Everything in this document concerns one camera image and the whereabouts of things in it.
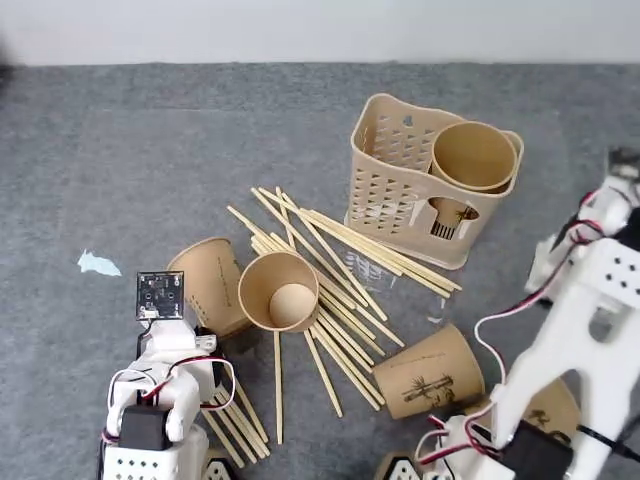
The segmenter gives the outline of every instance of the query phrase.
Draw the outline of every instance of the gray carpet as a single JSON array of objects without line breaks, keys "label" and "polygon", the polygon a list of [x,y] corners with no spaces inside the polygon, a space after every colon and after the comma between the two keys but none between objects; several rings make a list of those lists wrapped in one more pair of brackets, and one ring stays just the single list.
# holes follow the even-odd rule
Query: gray carpet
[{"label": "gray carpet", "polygon": [[[451,275],[464,292],[447,314],[467,336],[479,316],[520,298],[536,241],[600,183],[606,147],[640,135],[637,66],[146,65],[1,75],[0,469],[21,480],[92,478],[107,382],[131,361],[139,332],[136,271],[162,269],[209,236],[230,238],[246,264],[249,235],[225,205],[277,228],[250,197],[252,185],[281,185],[303,205],[343,215],[348,137],[371,94],[525,140],[513,196]],[[85,248],[123,276],[80,273]],[[426,317],[439,302],[410,280],[378,298],[408,343],[435,331]],[[511,363],[543,317],[533,309],[488,326],[486,336]],[[233,360],[274,438],[271,337],[256,337]],[[472,348],[492,384],[496,366]],[[345,410],[338,420],[304,339],[286,336],[283,349],[285,444],[272,442],[271,457],[242,478],[368,479],[387,452],[415,446],[423,418],[373,412],[325,357]],[[601,478],[638,471],[612,460]]]}]

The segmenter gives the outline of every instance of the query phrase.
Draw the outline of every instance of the white robot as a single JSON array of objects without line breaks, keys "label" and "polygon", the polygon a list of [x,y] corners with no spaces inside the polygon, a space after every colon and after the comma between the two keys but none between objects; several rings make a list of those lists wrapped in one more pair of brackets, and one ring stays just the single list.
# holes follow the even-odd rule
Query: white robot
[{"label": "white robot", "polygon": [[[440,426],[435,455],[422,457],[432,467],[425,480],[594,480],[620,448],[640,374],[639,167],[640,154],[612,150],[602,186],[585,196],[560,233],[538,245],[526,289],[552,302],[548,316],[492,392],[491,405]],[[604,340],[590,333],[594,321],[609,324]],[[572,369],[582,379],[582,418],[569,446],[520,419],[533,395]],[[472,435],[474,418],[488,411],[490,436]]]},{"label": "white robot", "polygon": [[97,478],[230,478],[219,463],[204,465],[209,442],[194,420],[201,408],[226,407],[209,404],[220,382],[212,364],[229,368],[232,379],[233,366],[212,355],[215,335],[197,336],[183,319],[182,272],[138,274],[137,310],[147,329],[138,338],[138,358],[110,382]]}]

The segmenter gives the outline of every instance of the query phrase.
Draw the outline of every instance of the brown paper cup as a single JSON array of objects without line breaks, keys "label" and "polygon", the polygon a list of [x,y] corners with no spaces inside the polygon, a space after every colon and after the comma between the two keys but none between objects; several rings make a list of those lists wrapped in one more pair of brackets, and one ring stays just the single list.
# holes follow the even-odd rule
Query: brown paper cup
[{"label": "brown paper cup", "polygon": [[219,337],[250,325],[238,302],[240,269],[226,238],[208,238],[180,252],[167,266],[182,270],[185,296],[200,322]]},{"label": "brown paper cup", "polygon": [[247,318],[265,330],[301,332],[318,317],[318,278],[293,253],[256,258],[240,278],[238,297]]},{"label": "brown paper cup", "polygon": [[484,393],[467,341],[449,325],[373,369],[395,419]]},{"label": "brown paper cup", "polygon": [[[467,409],[466,413],[477,412],[487,404],[488,401]],[[547,433],[560,432],[573,438],[580,423],[580,408],[567,385],[558,378],[531,399],[522,419]],[[491,413],[480,417],[477,422],[490,430]]]},{"label": "brown paper cup", "polygon": [[465,190],[499,192],[515,173],[513,144],[485,123],[450,125],[436,135],[431,148],[431,173]]}]

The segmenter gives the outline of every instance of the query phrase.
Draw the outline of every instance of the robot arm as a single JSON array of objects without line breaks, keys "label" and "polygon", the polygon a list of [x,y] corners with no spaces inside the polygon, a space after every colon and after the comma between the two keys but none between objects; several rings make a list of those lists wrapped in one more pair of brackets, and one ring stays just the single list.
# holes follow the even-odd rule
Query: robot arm
[{"label": "robot arm", "polygon": [[[553,447],[556,451],[569,449],[567,461],[554,466],[550,457],[533,458],[537,466],[532,467],[529,458],[526,468],[547,469],[543,476],[549,480],[562,479],[565,474],[572,480],[598,477],[611,454],[607,439],[615,442],[620,435],[629,413],[631,391],[640,375],[636,352],[640,338],[639,158],[636,155],[632,164],[625,160],[630,168],[623,162],[615,165],[610,158],[610,175],[591,198],[581,202],[568,224],[588,227],[592,223],[598,226],[597,235],[588,237],[589,228],[585,228],[579,229],[582,238],[577,237],[567,226],[538,245],[526,289],[533,292],[546,285],[544,293],[552,307],[532,346],[516,360],[505,385],[498,385],[492,393],[492,440],[494,447],[503,449],[502,460],[466,449],[447,456],[446,465],[442,459],[437,460],[435,472],[426,478],[450,478],[450,468],[456,471],[456,480],[519,478],[522,463],[509,464],[505,457],[522,439],[522,414],[539,390],[572,369],[582,378],[581,428],[570,448],[560,444]],[[611,329],[608,337],[599,341],[591,335],[590,325],[602,314]],[[468,442],[464,420],[453,417],[446,424],[445,448]],[[527,441],[550,441],[536,435],[534,432]]]},{"label": "robot arm", "polygon": [[138,311],[151,322],[149,339],[111,381],[97,478],[200,480],[209,443],[194,420],[217,388],[212,362],[230,368],[231,402],[233,366],[211,355],[215,335],[196,336],[182,318],[180,272],[139,274],[138,281]]}]

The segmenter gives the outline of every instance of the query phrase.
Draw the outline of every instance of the white wall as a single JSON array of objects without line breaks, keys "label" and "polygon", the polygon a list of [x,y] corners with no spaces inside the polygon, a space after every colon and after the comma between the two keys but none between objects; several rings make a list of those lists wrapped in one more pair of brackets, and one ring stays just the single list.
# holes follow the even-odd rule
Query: white wall
[{"label": "white wall", "polygon": [[28,65],[640,61],[636,0],[0,0]]}]

